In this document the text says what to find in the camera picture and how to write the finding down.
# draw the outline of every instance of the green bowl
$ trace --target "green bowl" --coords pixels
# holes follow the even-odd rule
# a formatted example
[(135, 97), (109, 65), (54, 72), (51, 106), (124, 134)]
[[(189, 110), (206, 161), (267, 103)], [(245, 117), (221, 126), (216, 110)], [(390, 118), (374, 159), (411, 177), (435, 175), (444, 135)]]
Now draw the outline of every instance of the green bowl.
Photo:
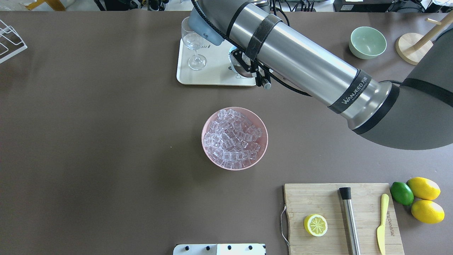
[(349, 49), (360, 59), (373, 59), (387, 48), (384, 35), (372, 27), (358, 27), (351, 33)]

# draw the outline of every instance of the cut lemon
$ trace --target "cut lemon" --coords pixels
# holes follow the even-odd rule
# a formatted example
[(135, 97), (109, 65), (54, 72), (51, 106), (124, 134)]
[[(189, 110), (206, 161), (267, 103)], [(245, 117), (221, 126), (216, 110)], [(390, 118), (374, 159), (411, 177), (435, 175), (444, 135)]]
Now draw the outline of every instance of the cut lemon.
[(305, 230), (314, 236), (323, 236), (327, 232), (327, 221), (319, 214), (310, 214), (304, 219)]

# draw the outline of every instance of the table surface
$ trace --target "table surface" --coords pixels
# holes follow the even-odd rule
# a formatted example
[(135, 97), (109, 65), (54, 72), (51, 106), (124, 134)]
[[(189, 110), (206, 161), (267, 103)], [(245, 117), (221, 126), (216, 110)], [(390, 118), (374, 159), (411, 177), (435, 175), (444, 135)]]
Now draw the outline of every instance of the table surface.
[[(266, 243), (280, 234), (285, 183), (436, 181), (442, 223), (396, 213), (406, 254), (451, 254), (453, 145), (404, 151), (373, 144), (313, 98), (274, 83), (182, 85), (176, 80), (188, 12), (0, 12), (28, 49), (0, 64), (0, 254), (172, 254), (181, 243)], [(299, 32), (376, 80), (413, 66), (395, 40), (426, 33), (443, 14), (288, 14)], [(358, 26), (387, 39), (361, 60), (348, 49)], [(252, 110), (269, 147), (231, 172), (201, 148), (215, 111)]]

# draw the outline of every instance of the wooden round base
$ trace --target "wooden round base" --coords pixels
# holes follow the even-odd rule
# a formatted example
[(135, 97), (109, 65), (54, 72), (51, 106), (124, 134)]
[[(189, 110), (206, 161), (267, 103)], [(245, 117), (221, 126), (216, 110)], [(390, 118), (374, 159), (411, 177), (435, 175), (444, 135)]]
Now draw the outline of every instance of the wooden round base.
[(428, 50), (433, 46), (433, 42), (428, 41), (420, 49), (415, 50), (412, 46), (421, 38), (422, 34), (408, 33), (404, 34), (396, 40), (395, 47), (398, 55), (407, 63), (417, 65), (425, 56)]

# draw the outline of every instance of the wooden cutting board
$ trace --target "wooden cutting board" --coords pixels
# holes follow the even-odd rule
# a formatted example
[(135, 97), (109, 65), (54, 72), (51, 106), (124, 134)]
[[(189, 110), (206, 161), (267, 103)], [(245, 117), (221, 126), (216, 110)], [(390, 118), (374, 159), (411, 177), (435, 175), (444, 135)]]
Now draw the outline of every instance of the wooden cutting board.
[[(381, 195), (390, 197), (386, 221), (386, 255), (404, 255), (395, 208), (388, 183), (300, 183), (285, 184), (289, 230), (289, 255), (351, 254), (346, 218), (338, 188), (351, 187), (359, 245), (362, 254), (380, 255), (376, 229), (381, 224)], [(321, 214), (328, 224), (327, 233), (311, 236), (304, 218)]]

